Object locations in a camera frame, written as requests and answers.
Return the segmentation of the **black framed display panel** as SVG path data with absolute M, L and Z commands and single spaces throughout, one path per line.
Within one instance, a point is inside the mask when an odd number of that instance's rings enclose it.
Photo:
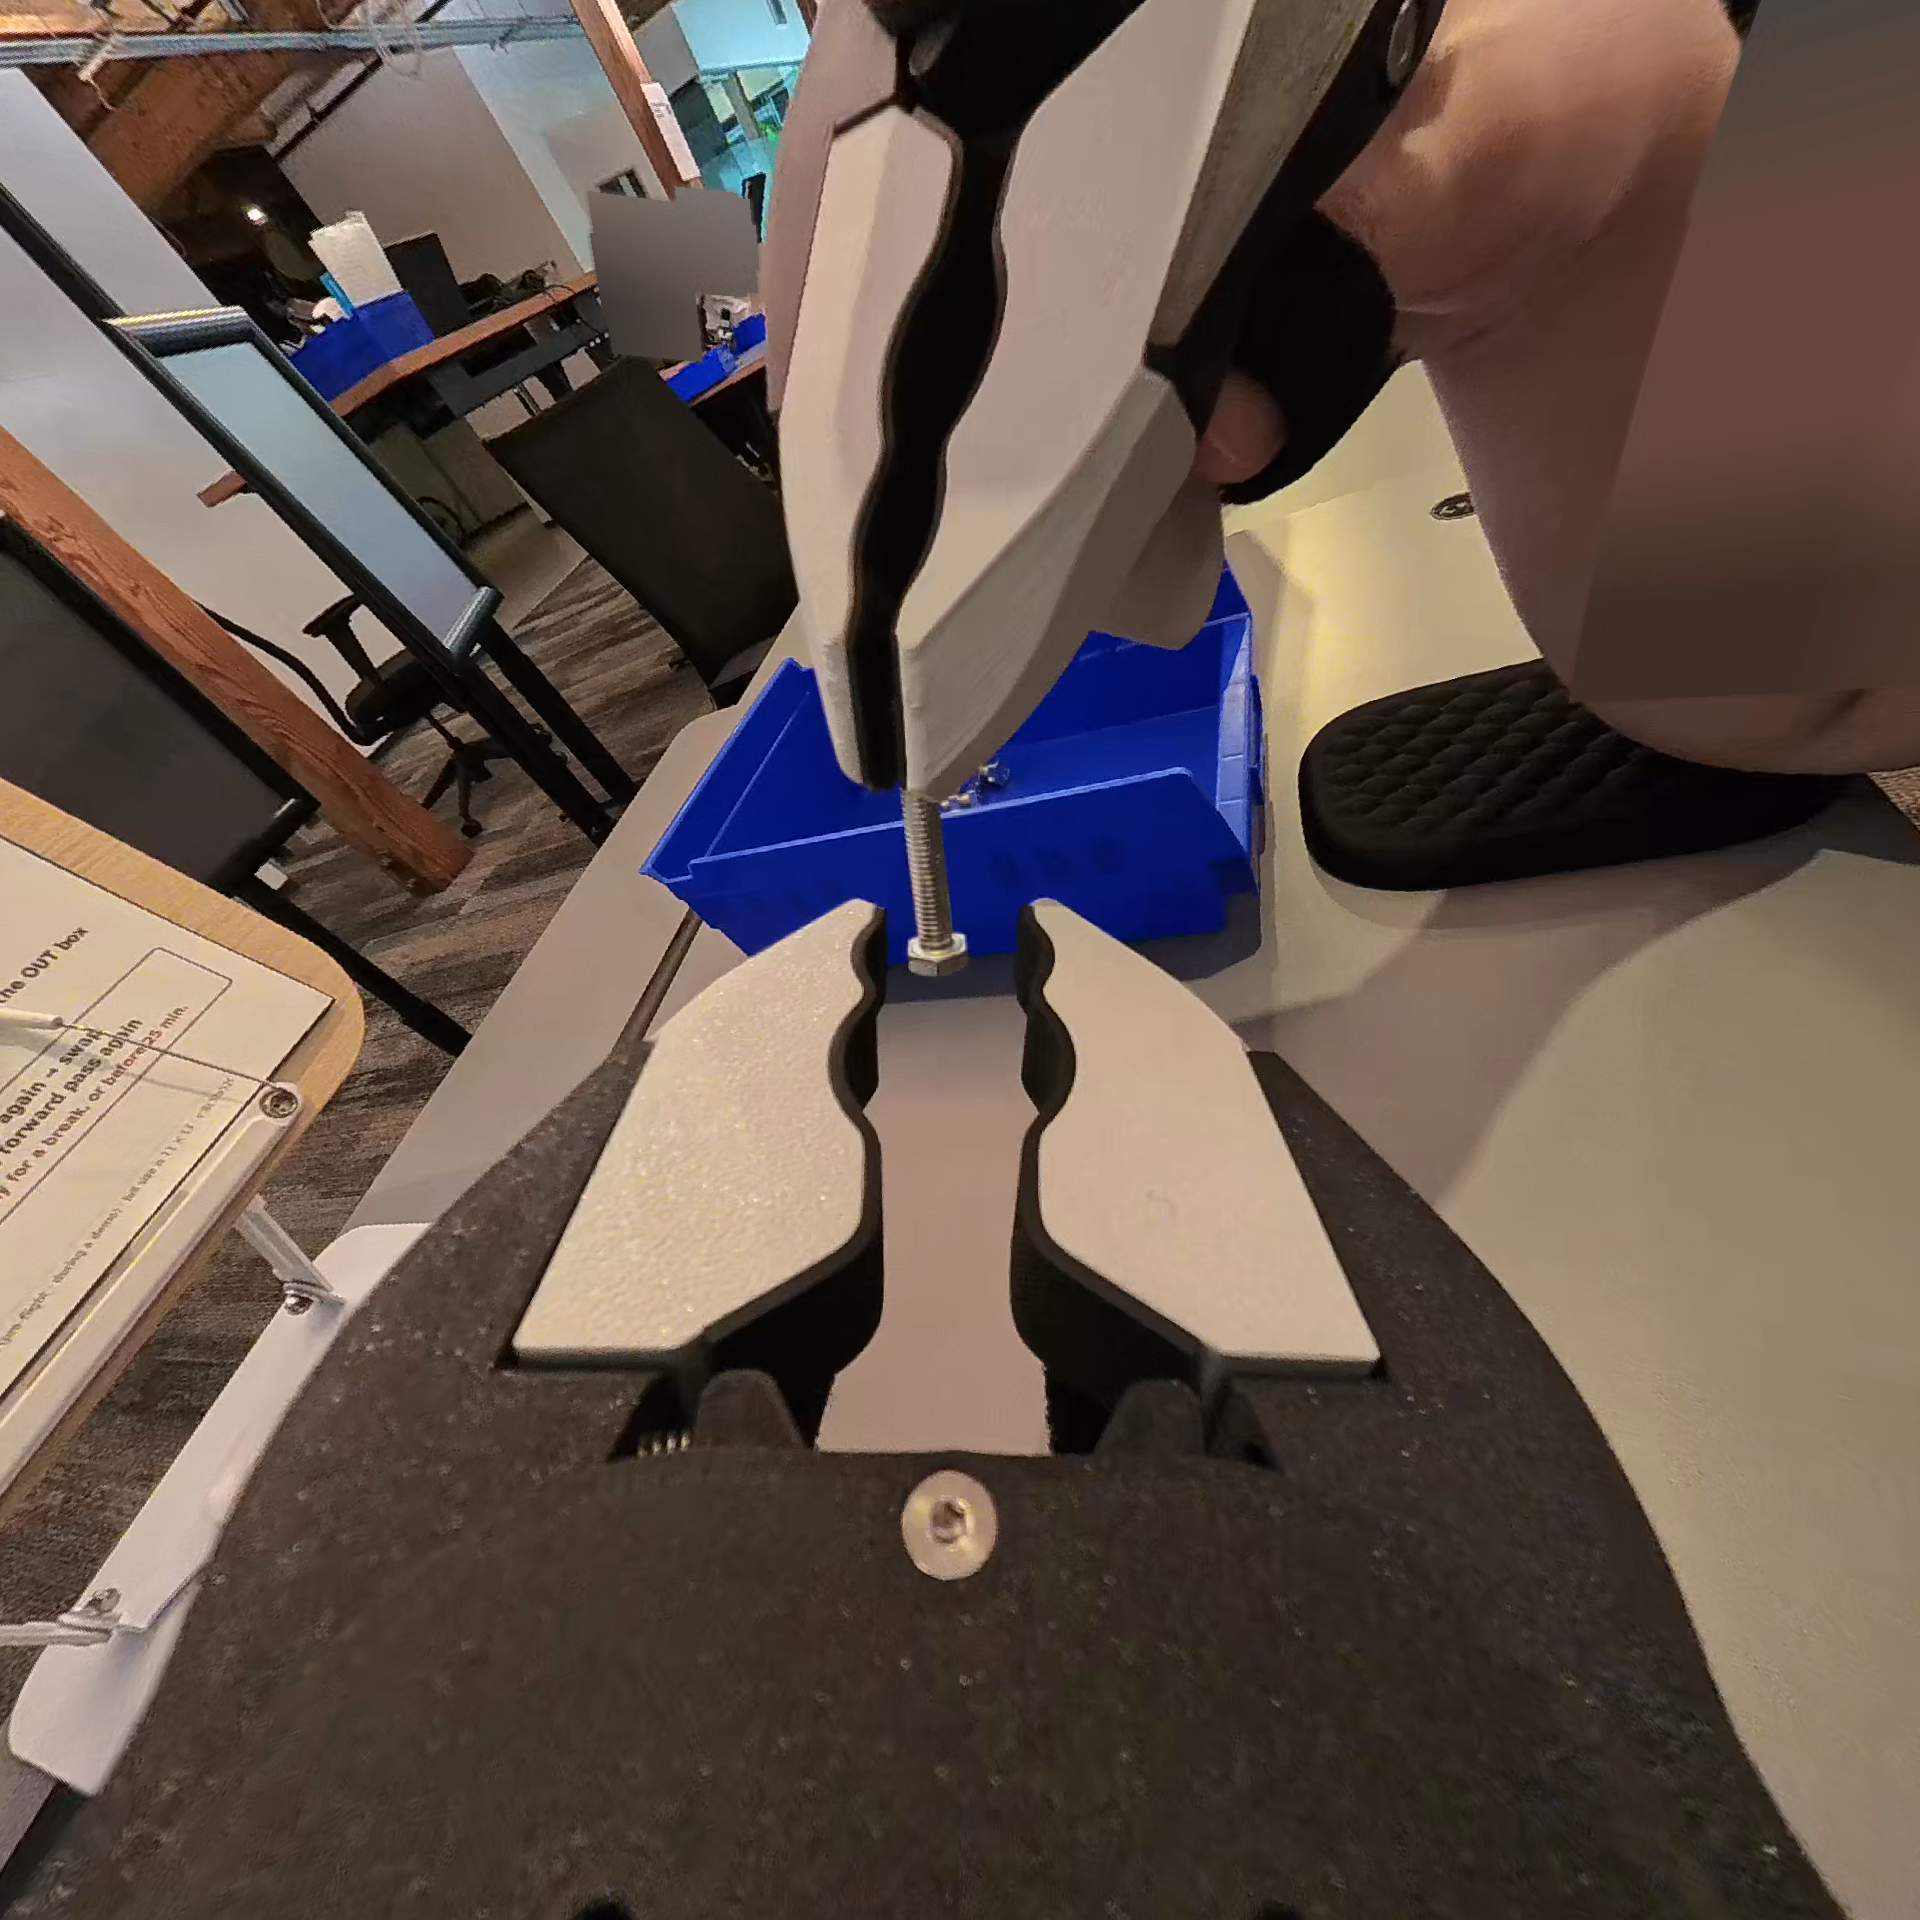
M 451 1015 L 260 878 L 320 805 L 11 519 L 3 776 L 317 945 L 446 1055 L 469 1045 Z

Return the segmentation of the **person's right forearm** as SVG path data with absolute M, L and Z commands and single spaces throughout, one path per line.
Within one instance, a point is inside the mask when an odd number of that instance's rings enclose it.
M 1643 399 L 1566 669 L 1661 752 L 1765 772 L 1915 763 L 1915 353 Z

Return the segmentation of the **printed instruction sheet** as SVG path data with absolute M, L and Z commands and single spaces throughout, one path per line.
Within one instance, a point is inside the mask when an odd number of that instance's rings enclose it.
M 7 843 L 3 1382 L 20 1382 L 331 1008 Z

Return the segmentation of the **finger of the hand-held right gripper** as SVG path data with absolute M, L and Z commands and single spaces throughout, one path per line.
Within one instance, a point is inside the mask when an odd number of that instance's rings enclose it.
M 1140 5 L 1015 144 L 999 333 L 896 622 L 912 793 L 953 793 L 1021 727 L 1187 480 L 1193 427 L 1147 333 L 1254 11 Z
M 1001 151 L 936 88 L 959 5 L 820 5 L 760 246 L 783 528 L 835 752 L 907 782 L 897 616 L 1001 317 Z

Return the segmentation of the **wooden document stand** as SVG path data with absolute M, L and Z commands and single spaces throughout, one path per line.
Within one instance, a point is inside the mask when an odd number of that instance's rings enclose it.
M 355 1310 L 423 1235 L 311 1257 L 265 1181 L 342 1084 L 364 1017 L 312 943 L 5 784 L 3 1487 L 15 1508 L 236 1235 L 278 1304 L 36 1654 L 7 1751 L 97 1792 L 206 1588 L 237 1496 Z

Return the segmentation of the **black box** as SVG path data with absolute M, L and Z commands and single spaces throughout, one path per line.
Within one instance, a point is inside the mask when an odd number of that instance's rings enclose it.
M 412 297 L 433 337 L 446 337 L 473 323 L 473 303 L 437 231 L 384 241 L 384 251 L 403 293 Z

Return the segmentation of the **blue plastic parts bin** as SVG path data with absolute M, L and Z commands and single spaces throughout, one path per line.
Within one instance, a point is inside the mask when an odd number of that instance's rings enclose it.
M 1229 566 L 1183 648 L 1094 630 L 995 759 L 1012 790 L 943 807 L 951 915 L 973 956 L 1057 899 L 1128 943 L 1222 928 L 1256 888 L 1263 717 L 1253 614 Z M 913 931 L 897 796 L 843 776 L 815 673 L 781 660 L 641 861 L 705 926 L 759 953 L 828 910 L 883 908 L 891 964 Z
M 326 403 L 342 398 L 366 376 L 437 340 L 415 300 L 400 289 L 358 303 L 286 353 L 291 368 Z
M 660 381 L 683 403 L 696 404 L 718 395 L 742 379 L 764 373 L 766 360 L 766 315 L 760 310 L 747 312 L 732 331 L 709 344 L 700 356 L 662 368 Z

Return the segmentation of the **white packaging stack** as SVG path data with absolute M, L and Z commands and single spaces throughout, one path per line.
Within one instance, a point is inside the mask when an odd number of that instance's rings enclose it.
M 321 268 L 331 300 L 342 310 L 358 310 L 403 295 L 392 260 L 360 211 L 349 211 L 341 219 L 311 231 L 305 244 Z

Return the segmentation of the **person's right hand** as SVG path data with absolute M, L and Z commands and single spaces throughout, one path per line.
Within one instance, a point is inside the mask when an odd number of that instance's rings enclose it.
M 1444 5 L 1414 80 L 1300 227 L 1262 241 L 1195 475 L 1227 497 L 1315 467 L 1423 365 L 1488 501 L 1593 425 L 1553 411 L 1598 251 L 1681 183 L 1737 63 L 1735 5 Z

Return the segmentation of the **black quilted wrist rest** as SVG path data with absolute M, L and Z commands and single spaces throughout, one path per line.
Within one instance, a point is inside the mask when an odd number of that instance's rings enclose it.
M 1299 766 L 1312 861 L 1389 893 L 1740 848 L 1811 822 L 1849 784 L 1655 752 L 1576 703 L 1543 660 L 1344 711 Z

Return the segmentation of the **wooden top standing desk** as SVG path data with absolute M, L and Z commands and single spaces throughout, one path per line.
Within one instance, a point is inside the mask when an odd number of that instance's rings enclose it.
M 592 373 L 572 376 L 581 359 Z M 329 411 L 373 447 L 391 432 L 408 444 L 427 440 L 508 398 L 532 416 L 612 364 L 596 273 L 583 271 L 376 365 L 358 368 L 334 349 L 294 371 L 320 375 L 316 391 Z

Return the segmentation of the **brown wooden post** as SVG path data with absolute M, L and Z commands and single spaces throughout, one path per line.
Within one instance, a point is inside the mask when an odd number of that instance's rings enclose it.
M 415 895 L 441 893 L 459 878 L 470 853 L 451 827 L 368 763 L 9 432 L 3 510 L 294 780 L 342 841 Z

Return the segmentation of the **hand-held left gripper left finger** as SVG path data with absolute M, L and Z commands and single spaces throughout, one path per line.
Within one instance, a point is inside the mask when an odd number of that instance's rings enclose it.
M 840 903 L 646 1043 L 512 1335 L 535 1368 L 630 1367 L 693 1407 L 767 1375 L 804 1444 L 880 1324 L 886 918 Z

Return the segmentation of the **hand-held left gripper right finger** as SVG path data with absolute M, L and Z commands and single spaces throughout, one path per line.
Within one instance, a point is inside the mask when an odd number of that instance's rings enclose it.
M 1060 901 L 1019 915 L 1012 1316 L 1046 1446 L 1089 1454 L 1139 1384 L 1212 1429 L 1235 1388 L 1383 1356 L 1253 1053 L 1179 979 Z

